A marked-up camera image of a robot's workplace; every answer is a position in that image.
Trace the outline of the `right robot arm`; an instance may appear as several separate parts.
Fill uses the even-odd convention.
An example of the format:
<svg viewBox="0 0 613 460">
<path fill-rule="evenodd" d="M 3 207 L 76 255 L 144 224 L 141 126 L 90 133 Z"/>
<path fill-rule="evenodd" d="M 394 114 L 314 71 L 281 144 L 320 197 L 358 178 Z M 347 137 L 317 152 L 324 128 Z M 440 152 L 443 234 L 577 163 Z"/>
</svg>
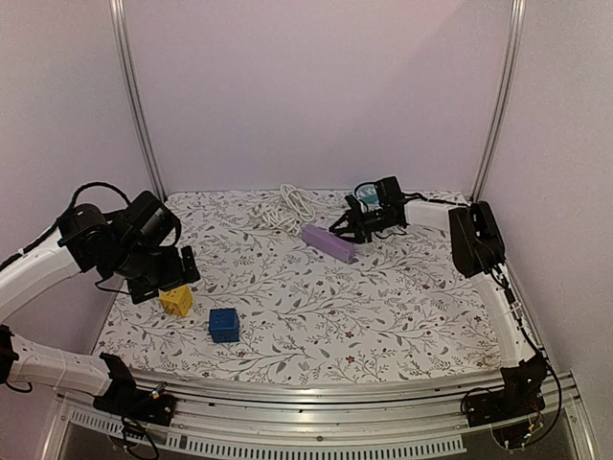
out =
<svg viewBox="0 0 613 460">
<path fill-rule="evenodd" d="M 348 242 L 371 242 L 373 235 L 391 227 L 435 228 L 449 234 L 456 270 L 479 294 L 496 333 L 503 389 L 493 398 L 505 418 L 523 409 L 542 409 L 541 384 L 548 363 L 530 339 L 506 267 L 505 245 L 495 217 L 485 201 L 472 203 L 428 198 L 419 193 L 381 197 L 379 207 L 365 212 L 348 195 L 349 209 L 329 231 Z"/>
</svg>

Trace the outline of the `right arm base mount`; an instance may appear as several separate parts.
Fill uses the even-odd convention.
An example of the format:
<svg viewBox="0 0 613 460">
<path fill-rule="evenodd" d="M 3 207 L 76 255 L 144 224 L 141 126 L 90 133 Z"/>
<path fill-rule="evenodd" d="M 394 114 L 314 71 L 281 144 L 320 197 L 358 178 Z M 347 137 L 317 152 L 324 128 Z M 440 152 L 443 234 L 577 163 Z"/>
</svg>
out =
<svg viewBox="0 0 613 460">
<path fill-rule="evenodd" d="M 477 387 L 463 396 L 460 410 L 470 427 L 484 426 L 533 414 L 545 408 L 543 380 L 534 377 L 503 377 L 503 387 Z"/>
</svg>

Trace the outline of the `purple power strip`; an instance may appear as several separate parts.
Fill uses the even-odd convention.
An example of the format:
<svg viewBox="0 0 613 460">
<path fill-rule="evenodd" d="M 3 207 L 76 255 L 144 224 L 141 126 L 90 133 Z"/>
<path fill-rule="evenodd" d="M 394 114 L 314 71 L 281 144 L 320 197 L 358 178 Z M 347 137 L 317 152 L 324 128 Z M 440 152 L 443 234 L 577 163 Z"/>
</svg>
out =
<svg viewBox="0 0 613 460">
<path fill-rule="evenodd" d="M 344 263 L 349 263 L 355 255 L 355 249 L 351 243 L 314 225 L 304 226 L 301 230 L 301 238 L 307 245 L 319 249 L 332 258 Z"/>
</svg>

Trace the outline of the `blue cube socket adapter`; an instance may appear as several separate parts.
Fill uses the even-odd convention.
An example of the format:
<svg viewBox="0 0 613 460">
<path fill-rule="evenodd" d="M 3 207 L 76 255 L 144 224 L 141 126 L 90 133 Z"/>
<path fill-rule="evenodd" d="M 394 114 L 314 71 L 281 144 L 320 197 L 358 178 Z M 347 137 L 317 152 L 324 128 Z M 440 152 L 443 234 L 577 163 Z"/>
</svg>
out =
<svg viewBox="0 0 613 460">
<path fill-rule="evenodd" d="M 239 317 L 235 309 L 212 309 L 208 332 L 214 343 L 239 342 Z"/>
</svg>

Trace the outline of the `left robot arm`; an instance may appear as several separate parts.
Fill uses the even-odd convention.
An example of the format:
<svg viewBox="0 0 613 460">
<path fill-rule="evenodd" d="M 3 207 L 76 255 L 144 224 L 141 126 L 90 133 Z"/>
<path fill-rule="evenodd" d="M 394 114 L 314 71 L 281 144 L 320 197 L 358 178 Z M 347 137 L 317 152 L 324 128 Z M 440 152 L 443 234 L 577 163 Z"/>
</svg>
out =
<svg viewBox="0 0 613 460">
<path fill-rule="evenodd" d="M 135 305 L 199 281 L 193 250 L 180 238 L 179 218 L 153 193 L 130 199 L 117 186 L 78 187 L 66 209 L 34 241 L 1 264 L 1 318 L 7 320 L 48 289 L 90 270 L 96 288 L 114 276 Z M 42 346 L 1 327 L 1 382 L 71 389 L 106 401 L 123 416 L 142 408 L 142 395 L 117 356 L 79 355 Z"/>
</svg>

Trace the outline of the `yellow cube socket adapter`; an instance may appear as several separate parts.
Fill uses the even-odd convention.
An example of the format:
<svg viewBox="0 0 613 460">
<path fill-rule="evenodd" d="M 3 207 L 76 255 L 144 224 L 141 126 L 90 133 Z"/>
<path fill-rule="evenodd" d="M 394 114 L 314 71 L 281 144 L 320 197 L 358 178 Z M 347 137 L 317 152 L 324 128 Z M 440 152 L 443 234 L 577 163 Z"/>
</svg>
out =
<svg viewBox="0 0 613 460">
<path fill-rule="evenodd" d="M 159 301 L 165 313 L 186 317 L 193 306 L 193 294 L 185 285 L 168 291 L 161 291 Z"/>
</svg>

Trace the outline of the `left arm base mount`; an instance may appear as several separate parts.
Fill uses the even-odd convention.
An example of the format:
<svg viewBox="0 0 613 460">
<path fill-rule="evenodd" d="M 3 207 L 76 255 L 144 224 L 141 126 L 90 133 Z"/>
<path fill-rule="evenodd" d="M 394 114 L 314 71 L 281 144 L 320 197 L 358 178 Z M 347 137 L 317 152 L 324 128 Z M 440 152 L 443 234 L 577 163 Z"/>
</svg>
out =
<svg viewBox="0 0 613 460">
<path fill-rule="evenodd" d="M 100 411 L 157 426 L 170 426 L 176 405 L 177 399 L 165 391 L 147 391 L 115 383 L 93 402 Z"/>
</svg>

